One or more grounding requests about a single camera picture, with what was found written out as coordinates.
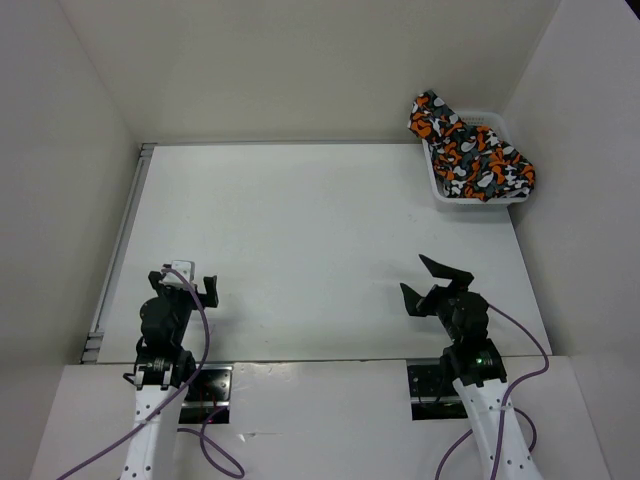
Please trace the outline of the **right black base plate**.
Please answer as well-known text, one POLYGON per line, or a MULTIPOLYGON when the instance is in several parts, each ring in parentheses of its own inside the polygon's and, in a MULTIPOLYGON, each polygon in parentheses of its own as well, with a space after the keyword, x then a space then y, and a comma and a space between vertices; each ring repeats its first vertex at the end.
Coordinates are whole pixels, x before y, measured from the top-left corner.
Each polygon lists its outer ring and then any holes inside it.
POLYGON ((437 359, 406 365, 413 421, 466 419, 467 414, 437 359))

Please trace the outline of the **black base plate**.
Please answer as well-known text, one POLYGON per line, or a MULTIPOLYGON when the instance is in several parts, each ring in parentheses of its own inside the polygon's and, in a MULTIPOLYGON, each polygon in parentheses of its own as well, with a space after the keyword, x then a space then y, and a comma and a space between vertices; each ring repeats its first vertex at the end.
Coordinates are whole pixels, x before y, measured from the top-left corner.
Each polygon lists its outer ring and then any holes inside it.
POLYGON ((228 424, 230 417, 233 366, 231 364, 206 365, 182 403, 179 424, 198 425, 212 413, 209 424, 228 424))
POLYGON ((467 414, 437 359, 406 365, 413 421, 466 419, 467 414))

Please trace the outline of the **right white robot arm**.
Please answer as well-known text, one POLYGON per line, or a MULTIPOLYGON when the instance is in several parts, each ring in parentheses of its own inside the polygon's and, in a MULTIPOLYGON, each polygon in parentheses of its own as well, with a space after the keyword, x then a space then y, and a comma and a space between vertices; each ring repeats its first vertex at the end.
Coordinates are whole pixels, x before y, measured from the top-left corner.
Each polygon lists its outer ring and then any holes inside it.
POLYGON ((421 262, 432 277, 447 285, 434 285, 422 296, 407 284, 400 285, 406 311, 411 317, 436 317, 451 345, 443 350, 438 370, 440 385, 461 400, 471 428, 443 455, 435 477, 466 439, 475 439, 485 479, 540 479, 534 463, 534 443, 527 443, 518 418, 523 412, 512 401, 512 392, 524 381, 546 373, 549 356, 540 342, 518 321, 470 290, 472 273, 443 265, 423 254, 421 262), (489 312, 503 316, 518 327, 538 348, 543 366, 510 382, 502 357, 489 338, 489 312))

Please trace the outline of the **orange camouflage shorts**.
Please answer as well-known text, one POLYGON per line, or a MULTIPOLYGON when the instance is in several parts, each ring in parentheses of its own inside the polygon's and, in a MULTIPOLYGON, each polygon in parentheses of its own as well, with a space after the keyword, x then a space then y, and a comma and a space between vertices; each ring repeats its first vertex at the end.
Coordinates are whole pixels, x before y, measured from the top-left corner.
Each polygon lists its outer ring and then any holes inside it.
POLYGON ((534 190, 536 171, 527 158, 490 126, 463 120, 432 90, 413 101, 408 129, 426 146, 447 199, 489 203, 534 190))

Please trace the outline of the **aluminium table rail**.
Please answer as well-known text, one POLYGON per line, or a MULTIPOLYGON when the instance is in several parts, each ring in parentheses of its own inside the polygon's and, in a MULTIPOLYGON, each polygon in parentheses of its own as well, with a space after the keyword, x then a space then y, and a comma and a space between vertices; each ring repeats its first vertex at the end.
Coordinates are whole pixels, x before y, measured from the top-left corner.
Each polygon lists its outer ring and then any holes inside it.
POLYGON ((83 345, 79 361, 80 364, 96 364, 98 362, 99 352, 106 331, 106 323, 155 147, 156 143, 143 143, 141 145, 136 170, 116 236, 116 242, 94 310, 93 320, 83 345))

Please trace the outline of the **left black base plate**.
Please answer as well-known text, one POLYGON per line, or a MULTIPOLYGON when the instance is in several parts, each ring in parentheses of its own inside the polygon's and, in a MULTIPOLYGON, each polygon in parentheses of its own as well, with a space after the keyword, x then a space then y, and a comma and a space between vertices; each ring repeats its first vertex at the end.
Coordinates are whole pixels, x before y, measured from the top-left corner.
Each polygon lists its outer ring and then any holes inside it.
POLYGON ((198 425, 212 413, 209 424, 228 424, 230 417, 233 366, 231 364, 206 365, 182 403, 179 424, 198 425))

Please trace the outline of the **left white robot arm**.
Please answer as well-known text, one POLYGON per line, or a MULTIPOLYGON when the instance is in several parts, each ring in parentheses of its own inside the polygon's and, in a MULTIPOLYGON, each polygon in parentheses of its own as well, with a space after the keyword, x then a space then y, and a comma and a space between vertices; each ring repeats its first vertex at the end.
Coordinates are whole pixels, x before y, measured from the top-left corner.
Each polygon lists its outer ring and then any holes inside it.
POLYGON ((210 348, 210 329, 204 310, 218 306, 217 277, 194 281, 195 263, 174 260, 149 273, 155 296, 139 314, 141 338, 133 371, 135 415, 123 479, 170 479, 182 402, 196 394, 204 362, 194 359, 182 342, 194 311, 205 331, 204 356, 210 348))

